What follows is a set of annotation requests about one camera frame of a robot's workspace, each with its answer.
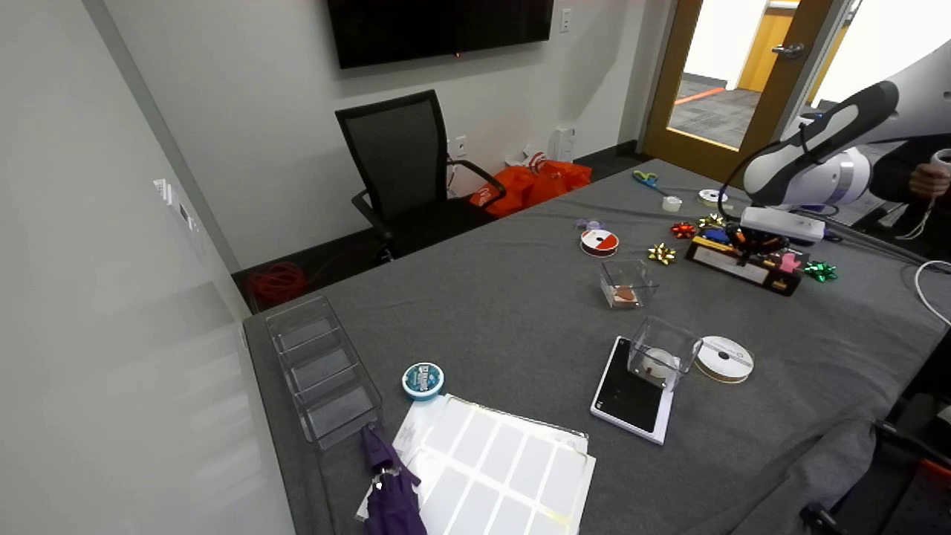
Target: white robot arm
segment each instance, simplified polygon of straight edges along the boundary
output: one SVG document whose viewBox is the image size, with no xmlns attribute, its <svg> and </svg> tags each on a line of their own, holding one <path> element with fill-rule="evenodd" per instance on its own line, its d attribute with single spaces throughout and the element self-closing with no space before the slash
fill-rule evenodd
<svg viewBox="0 0 951 535">
<path fill-rule="evenodd" d="M 742 189 L 755 209 L 742 212 L 739 225 L 821 241 L 824 221 L 792 212 L 818 213 L 862 195 L 877 142 L 935 134 L 951 134 L 951 42 L 751 158 Z"/>
</svg>

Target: cable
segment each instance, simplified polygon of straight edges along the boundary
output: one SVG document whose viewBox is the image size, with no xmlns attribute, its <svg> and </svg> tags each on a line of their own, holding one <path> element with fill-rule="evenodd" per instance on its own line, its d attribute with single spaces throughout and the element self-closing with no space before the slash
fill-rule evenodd
<svg viewBox="0 0 951 535">
<path fill-rule="evenodd" d="M 925 304 L 928 313 L 932 313 L 945 326 L 951 326 L 951 319 L 941 314 L 941 313 L 928 299 L 928 295 L 925 295 L 925 289 L 922 289 L 922 273 L 925 273 L 928 267 L 932 267 L 932 265 L 941 265 L 941 267 L 951 270 L 951 262 L 941 262 L 941 258 L 928 258 L 928 262 L 922 262 L 917 270 L 914 270 L 914 295 L 917 295 L 917 299 Z"/>
<path fill-rule="evenodd" d="M 749 158 L 742 158 L 742 160 L 730 169 L 730 175 L 718 183 L 717 212 L 721 213 L 724 222 L 739 222 L 737 213 L 724 213 L 724 209 L 721 209 L 724 189 L 733 183 L 733 178 L 737 178 L 757 155 L 763 155 L 763 152 L 769 152 L 769 149 L 776 149 L 776 146 L 782 146 L 782 142 L 767 142 L 767 146 L 761 146 L 757 152 L 751 152 Z"/>
<path fill-rule="evenodd" d="M 928 212 L 922 213 L 917 225 L 911 225 L 904 234 L 893 234 L 893 241 L 917 241 L 928 228 L 931 212 L 932 212 L 935 195 L 931 195 Z"/>
<path fill-rule="evenodd" d="M 801 123 L 798 123 L 797 139 L 798 139 L 798 146 L 801 146 L 801 158 L 804 158 L 804 160 L 815 160 L 812 152 L 809 152 L 809 137 L 804 137 L 804 124 L 801 124 Z"/>
</svg>

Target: gray tablecloth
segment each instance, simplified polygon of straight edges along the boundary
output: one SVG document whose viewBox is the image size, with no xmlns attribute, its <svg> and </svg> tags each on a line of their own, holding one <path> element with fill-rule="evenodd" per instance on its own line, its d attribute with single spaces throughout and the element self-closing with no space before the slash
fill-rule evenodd
<svg viewBox="0 0 951 535">
<path fill-rule="evenodd" d="M 341 319 L 388 432 L 409 406 L 397 377 L 417 359 L 439 363 L 460 399 L 586 432 L 598 470 L 583 531 L 798 531 L 804 503 L 831 506 L 862 476 L 871 426 L 935 348 L 941 325 L 911 295 L 911 258 L 858 234 L 812 246 L 837 280 L 801 280 L 792 298 L 678 258 L 648 265 L 656 282 L 648 305 L 610 308 L 577 221 L 617 233 L 611 262 L 642 262 L 659 241 L 684 252 L 669 225 L 709 213 L 694 189 L 712 182 L 659 160 L 642 169 L 684 195 L 678 218 L 622 172 L 302 299 L 326 299 Z M 356 441 L 307 449 L 266 319 L 253 319 L 246 335 L 296 531 L 356 531 L 367 481 Z M 733 335 L 757 359 L 742 386 L 687 375 L 665 447 L 587 417 L 611 340 L 645 320 Z"/>
</svg>

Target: sheet of paper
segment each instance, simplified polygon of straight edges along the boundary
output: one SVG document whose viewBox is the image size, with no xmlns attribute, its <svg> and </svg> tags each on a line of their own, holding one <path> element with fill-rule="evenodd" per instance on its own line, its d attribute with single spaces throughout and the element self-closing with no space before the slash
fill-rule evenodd
<svg viewBox="0 0 951 535">
<path fill-rule="evenodd" d="M 434 535 L 580 528 L 593 476 L 586 435 L 439 394 L 409 406 L 393 447 L 422 478 Z"/>
</svg>

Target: red bag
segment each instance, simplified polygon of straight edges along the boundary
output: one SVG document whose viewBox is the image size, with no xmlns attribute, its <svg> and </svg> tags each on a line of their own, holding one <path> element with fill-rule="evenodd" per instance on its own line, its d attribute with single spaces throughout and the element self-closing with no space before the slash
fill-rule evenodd
<svg viewBox="0 0 951 535">
<path fill-rule="evenodd" d="M 592 183 L 592 169 L 570 160 L 537 160 L 532 166 L 506 166 L 497 182 L 506 188 L 501 198 L 491 201 L 497 189 L 485 183 L 470 195 L 470 206 L 492 218 L 509 218 L 528 206 Z"/>
</svg>

